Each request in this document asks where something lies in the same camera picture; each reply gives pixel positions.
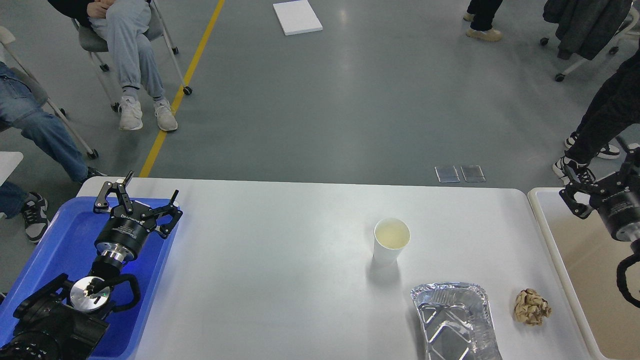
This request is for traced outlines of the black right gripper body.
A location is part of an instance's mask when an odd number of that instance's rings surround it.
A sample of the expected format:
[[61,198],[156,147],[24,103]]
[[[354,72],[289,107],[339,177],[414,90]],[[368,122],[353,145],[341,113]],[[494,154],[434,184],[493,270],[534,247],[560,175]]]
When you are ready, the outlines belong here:
[[640,199],[637,190],[628,187],[613,194],[594,194],[590,205],[614,240],[635,242],[640,237]]

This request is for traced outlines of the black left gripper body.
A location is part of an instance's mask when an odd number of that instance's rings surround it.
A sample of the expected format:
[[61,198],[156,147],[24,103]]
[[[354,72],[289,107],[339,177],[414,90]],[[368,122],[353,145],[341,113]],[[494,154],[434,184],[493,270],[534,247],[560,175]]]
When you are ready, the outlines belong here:
[[94,242],[98,255],[116,253],[115,258],[120,262],[137,260],[147,237],[155,229],[157,220],[162,215],[158,213],[143,218],[142,215],[150,215],[153,208],[140,201],[134,201],[132,209],[133,213],[127,214],[121,205],[113,208],[114,214],[109,215],[103,230]]

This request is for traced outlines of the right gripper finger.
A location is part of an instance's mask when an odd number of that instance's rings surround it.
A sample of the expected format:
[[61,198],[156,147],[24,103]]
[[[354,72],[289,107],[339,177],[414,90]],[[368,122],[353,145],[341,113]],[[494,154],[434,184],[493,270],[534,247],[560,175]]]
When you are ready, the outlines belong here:
[[566,177],[567,183],[559,192],[560,197],[572,214],[581,219],[586,219],[591,212],[596,211],[590,205],[591,196],[606,196],[626,189],[626,180],[617,172],[612,172],[598,180],[590,172],[585,172],[581,176],[569,173]]

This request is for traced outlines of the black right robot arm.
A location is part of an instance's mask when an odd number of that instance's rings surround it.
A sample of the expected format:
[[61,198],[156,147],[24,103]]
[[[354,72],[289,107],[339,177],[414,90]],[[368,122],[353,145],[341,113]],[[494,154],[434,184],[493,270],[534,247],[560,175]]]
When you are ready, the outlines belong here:
[[639,307],[639,299],[630,292],[627,271],[639,263],[639,177],[620,178],[617,173],[599,181],[580,181],[569,174],[567,184],[558,194],[579,219],[587,219],[596,211],[613,240],[629,243],[631,255],[620,261],[615,269],[615,284],[627,302]]

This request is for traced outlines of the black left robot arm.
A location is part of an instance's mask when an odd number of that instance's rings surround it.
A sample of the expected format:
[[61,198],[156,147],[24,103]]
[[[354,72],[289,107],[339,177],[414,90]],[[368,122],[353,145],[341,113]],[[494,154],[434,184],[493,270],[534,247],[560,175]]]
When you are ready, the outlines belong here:
[[3,360],[125,360],[140,343],[183,211],[124,179],[59,208],[1,304]]

